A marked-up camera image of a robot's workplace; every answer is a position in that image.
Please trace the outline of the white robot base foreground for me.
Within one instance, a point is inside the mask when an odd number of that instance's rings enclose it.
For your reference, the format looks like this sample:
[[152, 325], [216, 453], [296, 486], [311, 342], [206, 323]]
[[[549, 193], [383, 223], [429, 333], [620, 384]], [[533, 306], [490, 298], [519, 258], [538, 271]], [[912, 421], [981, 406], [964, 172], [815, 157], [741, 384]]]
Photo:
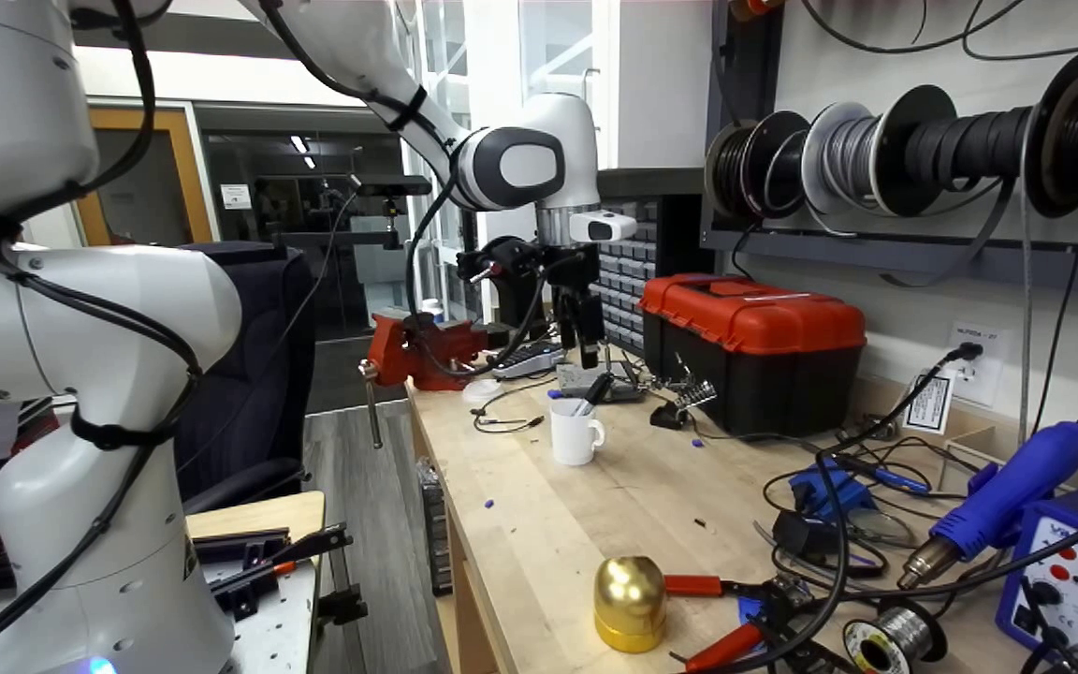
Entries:
[[17, 223], [97, 181], [82, 0], [0, 0], [0, 407], [75, 412], [0, 469], [0, 674], [222, 674], [232, 623], [186, 543], [173, 432], [232, 348], [228, 275], [180, 248], [44, 251]]

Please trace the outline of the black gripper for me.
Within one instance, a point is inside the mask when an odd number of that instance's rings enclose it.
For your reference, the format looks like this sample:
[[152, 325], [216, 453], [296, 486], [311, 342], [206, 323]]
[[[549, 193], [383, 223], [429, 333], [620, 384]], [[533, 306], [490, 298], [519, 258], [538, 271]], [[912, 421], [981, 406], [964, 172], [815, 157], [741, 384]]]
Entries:
[[598, 251], [596, 248], [549, 248], [533, 242], [519, 235], [497, 235], [480, 251], [458, 256], [458, 275], [464, 280], [490, 280], [497, 296], [529, 296], [538, 280], [560, 276], [560, 275], [598, 275]]

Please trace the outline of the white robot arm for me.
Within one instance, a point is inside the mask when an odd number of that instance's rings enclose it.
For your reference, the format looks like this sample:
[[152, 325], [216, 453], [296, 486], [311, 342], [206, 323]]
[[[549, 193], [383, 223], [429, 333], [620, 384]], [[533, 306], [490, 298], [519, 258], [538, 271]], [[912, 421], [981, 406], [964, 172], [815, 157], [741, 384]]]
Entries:
[[598, 205], [590, 106], [538, 92], [508, 125], [473, 129], [413, 71], [392, 0], [238, 0], [321, 85], [354, 99], [473, 215], [533, 205], [545, 275], [590, 251]]

